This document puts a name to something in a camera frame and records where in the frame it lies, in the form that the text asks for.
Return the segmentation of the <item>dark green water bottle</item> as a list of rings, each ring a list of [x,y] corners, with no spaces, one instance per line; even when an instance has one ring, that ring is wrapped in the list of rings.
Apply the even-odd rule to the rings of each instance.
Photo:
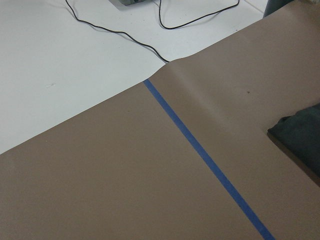
[[[269,16],[292,1],[293,0],[268,0],[263,13],[263,18]]]

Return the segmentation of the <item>black graphic t-shirt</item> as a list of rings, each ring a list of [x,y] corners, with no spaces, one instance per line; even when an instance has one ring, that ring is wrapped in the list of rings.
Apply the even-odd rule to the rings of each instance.
[[[320,105],[316,104],[282,117],[267,132],[320,175]]]

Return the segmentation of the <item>grey teach pendant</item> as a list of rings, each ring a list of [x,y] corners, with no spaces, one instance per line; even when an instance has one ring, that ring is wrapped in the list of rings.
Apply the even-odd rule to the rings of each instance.
[[[109,0],[109,1],[115,5],[121,5],[121,6],[131,6],[139,3],[148,2],[148,0]]]

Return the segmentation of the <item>brown table mat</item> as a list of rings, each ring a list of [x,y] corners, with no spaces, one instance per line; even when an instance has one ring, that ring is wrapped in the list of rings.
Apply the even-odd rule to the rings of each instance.
[[[320,7],[268,17],[0,156],[3,240],[317,240],[267,129],[320,100]]]

